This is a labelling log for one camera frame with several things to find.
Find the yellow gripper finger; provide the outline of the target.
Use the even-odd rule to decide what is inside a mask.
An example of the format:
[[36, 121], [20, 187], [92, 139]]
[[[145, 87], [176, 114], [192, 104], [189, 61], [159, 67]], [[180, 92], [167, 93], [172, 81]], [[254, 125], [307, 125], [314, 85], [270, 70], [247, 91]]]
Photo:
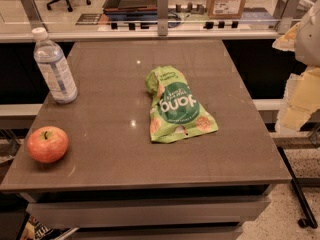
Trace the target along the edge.
[[293, 135], [320, 109], [320, 68], [308, 66], [300, 75], [287, 80], [275, 130]]
[[296, 23], [294, 26], [292, 26], [284, 35], [277, 38], [273, 44], [272, 47], [277, 50], [281, 51], [295, 51], [295, 40], [297, 35], [297, 30], [300, 23]]

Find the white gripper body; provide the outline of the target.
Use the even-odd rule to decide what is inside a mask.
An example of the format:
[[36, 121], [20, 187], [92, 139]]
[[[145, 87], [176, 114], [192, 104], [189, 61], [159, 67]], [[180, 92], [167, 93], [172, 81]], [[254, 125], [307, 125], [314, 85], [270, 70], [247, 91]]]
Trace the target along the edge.
[[295, 39], [295, 58], [310, 66], [320, 66], [320, 0], [300, 21]]

